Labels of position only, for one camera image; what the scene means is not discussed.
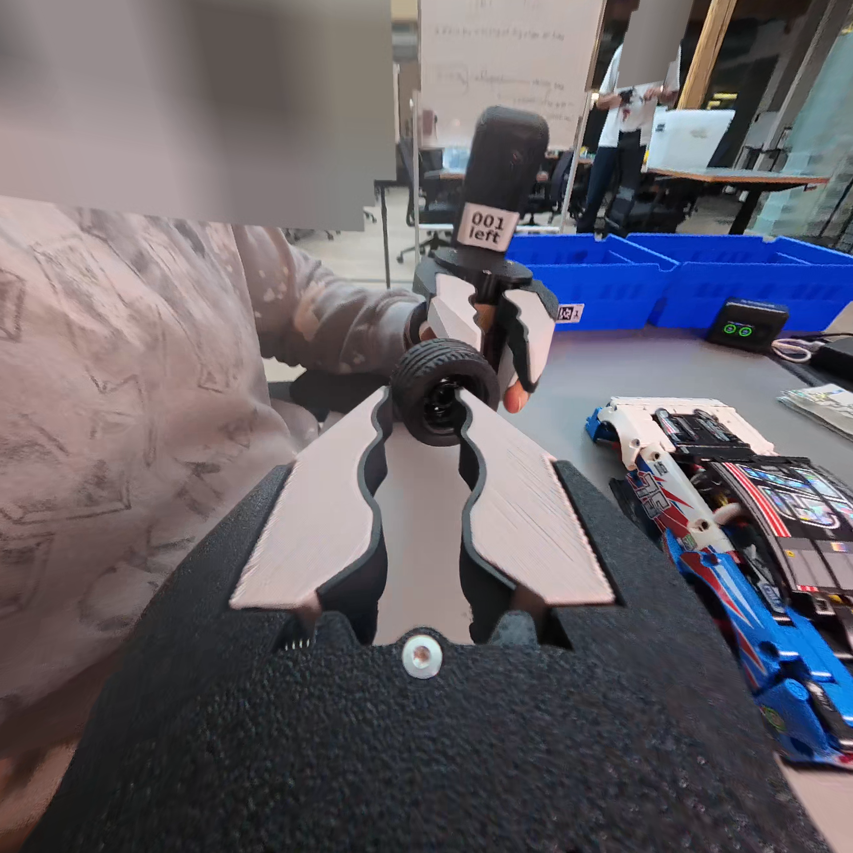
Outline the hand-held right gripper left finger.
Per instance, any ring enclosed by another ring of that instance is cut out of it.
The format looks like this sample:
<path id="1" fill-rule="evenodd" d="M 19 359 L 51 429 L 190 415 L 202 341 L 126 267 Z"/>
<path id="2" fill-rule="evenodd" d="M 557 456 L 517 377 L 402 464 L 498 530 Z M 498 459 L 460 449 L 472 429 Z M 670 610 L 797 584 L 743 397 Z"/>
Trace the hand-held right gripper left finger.
<path id="1" fill-rule="evenodd" d="M 387 477 L 389 387 L 381 387 L 299 453 L 229 599 L 314 625 L 347 617 L 363 645 L 376 636 L 387 548 L 376 492 Z"/>

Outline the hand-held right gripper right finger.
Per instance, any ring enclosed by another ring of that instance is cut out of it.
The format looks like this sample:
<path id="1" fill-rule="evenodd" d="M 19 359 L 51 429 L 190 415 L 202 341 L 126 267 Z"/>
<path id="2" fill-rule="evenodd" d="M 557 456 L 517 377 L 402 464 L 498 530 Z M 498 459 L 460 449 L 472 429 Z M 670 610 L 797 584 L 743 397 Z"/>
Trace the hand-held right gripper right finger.
<path id="1" fill-rule="evenodd" d="M 535 639 L 566 609 L 615 605 L 615 589 L 561 480 L 557 459 L 481 402 L 457 393 L 462 510 L 460 581 L 470 636 L 487 642 L 510 612 Z"/>

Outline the black toy wheel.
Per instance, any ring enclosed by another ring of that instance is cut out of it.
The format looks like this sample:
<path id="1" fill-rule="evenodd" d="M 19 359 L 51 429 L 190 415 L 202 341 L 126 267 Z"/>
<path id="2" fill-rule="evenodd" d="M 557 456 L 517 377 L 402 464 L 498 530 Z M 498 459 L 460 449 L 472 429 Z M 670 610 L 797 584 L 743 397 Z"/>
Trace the black toy wheel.
<path id="1" fill-rule="evenodd" d="M 391 375 L 396 416 L 418 442 L 450 447 L 465 419 L 456 393 L 469 391 L 496 410 L 498 378 L 481 353 L 456 339 L 430 339 L 410 348 Z"/>

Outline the blue white toy race car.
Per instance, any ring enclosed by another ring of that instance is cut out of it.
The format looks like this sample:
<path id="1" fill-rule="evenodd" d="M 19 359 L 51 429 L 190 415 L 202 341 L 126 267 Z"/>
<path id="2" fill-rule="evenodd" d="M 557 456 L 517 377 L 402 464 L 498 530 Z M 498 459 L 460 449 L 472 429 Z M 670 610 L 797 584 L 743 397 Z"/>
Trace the blue white toy race car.
<path id="1" fill-rule="evenodd" d="M 612 398 L 618 505 L 685 578 L 791 763 L 852 769 L 852 496 L 716 399 Z"/>

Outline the person's left forearm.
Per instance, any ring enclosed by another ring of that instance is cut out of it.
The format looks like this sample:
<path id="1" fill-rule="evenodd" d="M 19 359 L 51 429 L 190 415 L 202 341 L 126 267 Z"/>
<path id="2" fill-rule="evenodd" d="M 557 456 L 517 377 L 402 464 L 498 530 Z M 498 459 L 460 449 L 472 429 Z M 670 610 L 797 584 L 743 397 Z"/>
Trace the person's left forearm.
<path id="1" fill-rule="evenodd" d="M 414 344 L 411 291 L 342 279 L 283 231 L 234 225 L 263 358 L 331 375 L 389 377 Z"/>

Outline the grey desk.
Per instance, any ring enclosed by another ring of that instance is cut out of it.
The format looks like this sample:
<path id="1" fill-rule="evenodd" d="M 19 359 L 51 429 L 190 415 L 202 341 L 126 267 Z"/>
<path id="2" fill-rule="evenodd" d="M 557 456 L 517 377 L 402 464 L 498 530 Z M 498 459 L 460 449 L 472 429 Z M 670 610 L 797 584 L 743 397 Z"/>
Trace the grey desk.
<path id="1" fill-rule="evenodd" d="M 784 390 L 808 385 L 767 357 L 708 345 L 675 330 L 635 333 L 559 333 L 542 384 L 512 421 L 536 443 L 571 462 L 608 501 L 611 477 L 620 463 L 604 447 L 595 447 L 583 421 L 613 396 L 708 397 L 732 405 L 777 449 L 808 456 L 851 484 L 851 442 L 788 411 L 777 398 Z M 470 611 L 458 577 L 460 524 L 467 489 L 457 472 L 458 450 L 432 449 L 396 426 L 387 444 L 388 478 L 378 493 L 387 519 L 390 572 L 379 602 L 376 641 L 389 644 L 420 625 L 469 643 Z M 705 610 L 668 562 L 654 562 L 642 589 L 659 606 L 665 589 L 678 595 L 649 625 L 627 653 L 651 666 L 652 675 L 675 681 L 674 712 L 698 697 L 707 676 L 685 655 L 724 645 Z"/>

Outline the black office chair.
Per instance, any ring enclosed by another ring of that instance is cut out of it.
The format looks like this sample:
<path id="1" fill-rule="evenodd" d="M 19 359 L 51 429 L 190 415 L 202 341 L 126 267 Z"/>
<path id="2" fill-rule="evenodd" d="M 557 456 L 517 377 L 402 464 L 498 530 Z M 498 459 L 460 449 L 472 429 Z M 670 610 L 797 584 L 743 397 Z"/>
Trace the black office chair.
<path id="1" fill-rule="evenodd" d="M 573 156 L 573 149 L 545 155 L 528 195 L 522 225 L 535 226 L 539 214 L 548 214 L 549 224 L 553 223 L 562 209 Z"/>
<path id="2" fill-rule="evenodd" d="M 409 190 L 406 224 L 411 228 L 417 225 L 419 233 L 426 234 L 426 239 L 400 251 L 397 262 L 402 263 L 408 253 L 432 255 L 451 245 L 462 205 L 464 172 L 444 166 L 442 147 L 420 148 L 415 159 L 414 140 L 404 137 L 398 143 L 398 152 Z"/>

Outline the blue plastic bin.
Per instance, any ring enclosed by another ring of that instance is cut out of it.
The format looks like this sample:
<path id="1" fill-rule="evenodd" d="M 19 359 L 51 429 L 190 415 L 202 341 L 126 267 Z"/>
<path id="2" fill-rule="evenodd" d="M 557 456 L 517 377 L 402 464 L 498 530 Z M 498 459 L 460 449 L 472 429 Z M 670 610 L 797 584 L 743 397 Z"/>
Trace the blue plastic bin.
<path id="1" fill-rule="evenodd" d="M 852 300 L 852 257 L 794 240 L 752 235 L 634 233 L 628 241 L 674 262 L 649 323 L 706 329 L 728 299 L 788 310 L 786 332 L 825 330 Z"/>
<path id="2" fill-rule="evenodd" d="M 677 268 L 676 261 L 614 235 L 519 234 L 506 255 L 555 295 L 560 331 L 644 328 Z"/>

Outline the large whiteboard on stand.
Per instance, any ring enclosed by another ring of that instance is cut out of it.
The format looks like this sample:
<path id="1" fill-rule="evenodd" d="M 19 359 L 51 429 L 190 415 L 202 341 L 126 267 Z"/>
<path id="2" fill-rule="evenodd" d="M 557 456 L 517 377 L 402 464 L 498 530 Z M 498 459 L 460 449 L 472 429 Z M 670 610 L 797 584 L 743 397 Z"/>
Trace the large whiteboard on stand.
<path id="1" fill-rule="evenodd" d="M 521 232 L 561 233 L 591 107 L 605 1 L 419 2 L 420 83 L 411 96 L 415 252 L 449 223 L 420 216 L 419 155 L 429 147 L 470 147 L 490 106 L 535 112 L 549 126 L 549 152 L 572 153 L 557 225 Z"/>

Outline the white storage bin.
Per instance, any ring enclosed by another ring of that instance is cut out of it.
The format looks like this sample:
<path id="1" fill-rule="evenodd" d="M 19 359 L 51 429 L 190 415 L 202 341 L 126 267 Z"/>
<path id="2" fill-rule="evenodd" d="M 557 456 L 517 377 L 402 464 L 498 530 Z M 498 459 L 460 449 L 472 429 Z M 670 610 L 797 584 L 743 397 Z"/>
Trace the white storage bin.
<path id="1" fill-rule="evenodd" d="M 735 111 L 729 109 L 657 109 L 646 169 L 689 171 L 705 168 L 734 115 Z"/>

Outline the black battery charger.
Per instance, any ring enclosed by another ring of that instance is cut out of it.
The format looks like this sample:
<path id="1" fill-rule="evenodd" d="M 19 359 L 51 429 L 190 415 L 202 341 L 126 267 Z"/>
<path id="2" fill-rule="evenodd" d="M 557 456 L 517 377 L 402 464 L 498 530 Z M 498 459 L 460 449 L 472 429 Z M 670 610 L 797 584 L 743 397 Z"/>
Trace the black battery charger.
<path id="1" fill-rule="evenodd" d="M 766 354 L 789 317 L 789 310 L 781 304 L 727 299 L 709 326 L 705 341 L 719 347 Z"/>

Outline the person's bleached grey sweatshirt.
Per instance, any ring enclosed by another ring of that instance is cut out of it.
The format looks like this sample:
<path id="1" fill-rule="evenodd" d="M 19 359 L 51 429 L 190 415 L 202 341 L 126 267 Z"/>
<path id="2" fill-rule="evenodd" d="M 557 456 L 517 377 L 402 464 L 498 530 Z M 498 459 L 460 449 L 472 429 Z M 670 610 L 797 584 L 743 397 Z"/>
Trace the person's bleached grey sweatshirt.
<path id="1" fill-rule="evenodd" d="M 2 198 L 2 851 L 155 592 L 270 466 L 263 229 Z"/>

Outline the wooden top table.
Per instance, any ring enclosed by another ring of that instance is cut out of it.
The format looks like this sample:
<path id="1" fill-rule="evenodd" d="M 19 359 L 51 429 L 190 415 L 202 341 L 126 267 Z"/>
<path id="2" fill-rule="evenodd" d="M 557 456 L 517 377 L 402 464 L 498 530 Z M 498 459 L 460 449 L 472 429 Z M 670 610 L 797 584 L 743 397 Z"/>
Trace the wooden top table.
<path id="1" fill-rule="evenodd" d="M 661 166 L 647 166 L 645 172 L 661 178 L 697 184 L 700 187 L 719 185 L 745 192 L 745 200 L 730 226 L 729 235 L 744 234 L 763 195 L 798 187 L 825 186 L 830 181 L 829 176 L 792 175 L 776 171 L 738 170 L 720 167 L 679 170 Z"/>

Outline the toy sticker sheet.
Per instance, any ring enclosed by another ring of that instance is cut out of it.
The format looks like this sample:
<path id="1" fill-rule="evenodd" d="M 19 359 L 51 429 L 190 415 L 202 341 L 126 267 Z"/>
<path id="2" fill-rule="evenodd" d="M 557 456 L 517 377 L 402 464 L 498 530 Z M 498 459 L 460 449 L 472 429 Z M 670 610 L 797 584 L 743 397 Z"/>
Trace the toy sticker sheet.
<path id="1" fill-rule="evenodd" d="M 783 392 L 778 402 L 852 440 L 852 392 L 835 384 Z"/>

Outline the black power adapter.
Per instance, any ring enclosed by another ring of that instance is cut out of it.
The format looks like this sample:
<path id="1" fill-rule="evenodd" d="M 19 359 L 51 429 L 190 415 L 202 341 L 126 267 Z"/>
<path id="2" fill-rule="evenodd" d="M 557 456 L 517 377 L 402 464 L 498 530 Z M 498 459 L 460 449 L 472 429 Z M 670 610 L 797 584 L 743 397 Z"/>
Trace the black power adapter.
<path id="1" fill-rule="evenodd" d="M 852 383 L 852 336 L 822 342 L 809 360 L 812 370 L 831 376 L 837 383 Z"/>

